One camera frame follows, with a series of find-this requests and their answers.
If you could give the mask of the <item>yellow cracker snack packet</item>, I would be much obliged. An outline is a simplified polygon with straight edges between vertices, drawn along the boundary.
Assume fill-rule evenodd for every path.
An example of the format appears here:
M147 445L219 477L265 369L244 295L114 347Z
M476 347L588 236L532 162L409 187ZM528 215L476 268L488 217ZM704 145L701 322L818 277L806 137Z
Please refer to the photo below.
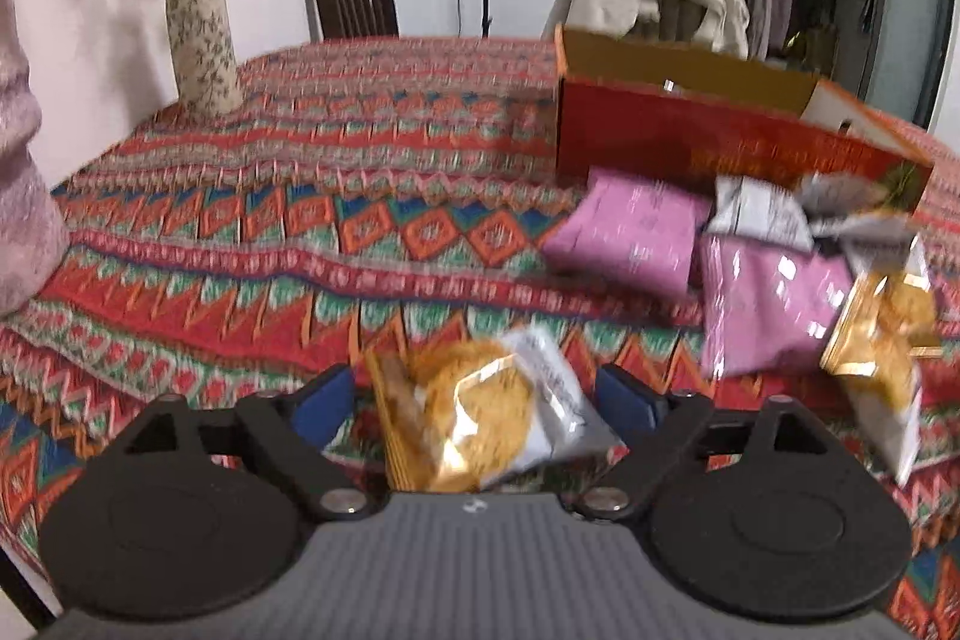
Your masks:
M539 325L407 356L371 351L366 367L397 492L489 491L550 464L599 466L625 450Z

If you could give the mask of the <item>pink snack packet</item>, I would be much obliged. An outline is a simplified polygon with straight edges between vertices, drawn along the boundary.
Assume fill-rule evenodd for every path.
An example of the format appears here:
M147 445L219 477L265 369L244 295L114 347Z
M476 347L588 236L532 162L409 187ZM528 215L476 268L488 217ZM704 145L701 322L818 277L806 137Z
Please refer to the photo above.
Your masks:
M542 253L555 268L683 301L698 234L711 213L709 198L592 167L586 196L544 242Z
M809 374L820 367L853 287L843 257L724 234L704 236L700 255L704 375Z

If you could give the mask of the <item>red patterned tablecloth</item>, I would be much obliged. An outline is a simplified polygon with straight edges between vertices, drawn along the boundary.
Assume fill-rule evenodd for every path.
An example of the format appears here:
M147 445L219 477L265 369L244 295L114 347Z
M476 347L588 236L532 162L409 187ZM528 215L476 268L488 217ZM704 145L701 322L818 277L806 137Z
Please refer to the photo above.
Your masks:
M257 58L247 104L158 113L55 193L64 263L2 326L2 534L36 549L80 466L164 392L221 408L368 347L548 326L579 377L613 360L700 385L690 314L568 294L540 247L547 44L355 41Z

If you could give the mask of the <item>white crumpled snack packet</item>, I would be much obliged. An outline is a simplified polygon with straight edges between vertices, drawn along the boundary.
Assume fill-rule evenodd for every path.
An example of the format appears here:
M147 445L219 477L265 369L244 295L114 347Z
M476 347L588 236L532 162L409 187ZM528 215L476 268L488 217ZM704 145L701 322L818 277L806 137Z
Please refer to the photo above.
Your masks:
M818 239L900 241L910 218L887 203L884 185L853 174L804 175L793 190L748 177L719 177L708 234L745 237L811 253Z

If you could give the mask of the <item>red cardboard box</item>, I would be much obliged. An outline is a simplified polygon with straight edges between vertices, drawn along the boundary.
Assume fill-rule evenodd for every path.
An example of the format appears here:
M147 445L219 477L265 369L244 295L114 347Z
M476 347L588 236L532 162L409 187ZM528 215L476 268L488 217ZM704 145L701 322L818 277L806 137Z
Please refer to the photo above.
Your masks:
M816 74L566 26L555 52L562 181L613 169L708 193L719 175L791 188L846 172L911 211L934 169L898 120Z

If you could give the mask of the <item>pink vase at edge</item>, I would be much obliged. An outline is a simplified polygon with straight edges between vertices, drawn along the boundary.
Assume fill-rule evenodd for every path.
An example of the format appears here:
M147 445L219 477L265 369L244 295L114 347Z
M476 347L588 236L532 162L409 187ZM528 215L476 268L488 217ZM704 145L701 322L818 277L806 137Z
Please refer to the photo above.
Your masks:
M8 315L43 289L67 252L70 232L29 152L43 112L29 85L13 0L2 0L0 50L0 273L2 315Z

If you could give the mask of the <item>floral ceramic vase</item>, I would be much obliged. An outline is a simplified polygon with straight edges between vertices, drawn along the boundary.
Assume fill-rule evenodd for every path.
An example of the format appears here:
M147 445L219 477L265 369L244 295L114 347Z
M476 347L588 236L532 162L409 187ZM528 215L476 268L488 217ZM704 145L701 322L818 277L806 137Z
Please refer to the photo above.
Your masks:
M166 0L166 29L179 101L197 117L242 106L226 0Z

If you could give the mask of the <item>wooden chair under jacket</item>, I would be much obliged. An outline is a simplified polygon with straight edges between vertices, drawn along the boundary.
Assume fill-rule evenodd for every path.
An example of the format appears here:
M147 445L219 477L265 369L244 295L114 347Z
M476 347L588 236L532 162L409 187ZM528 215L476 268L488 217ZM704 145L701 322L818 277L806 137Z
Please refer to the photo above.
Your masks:
M706 8L695 0L656 0L659 21L654 37L659 42L703 44L700 28L706 19Z

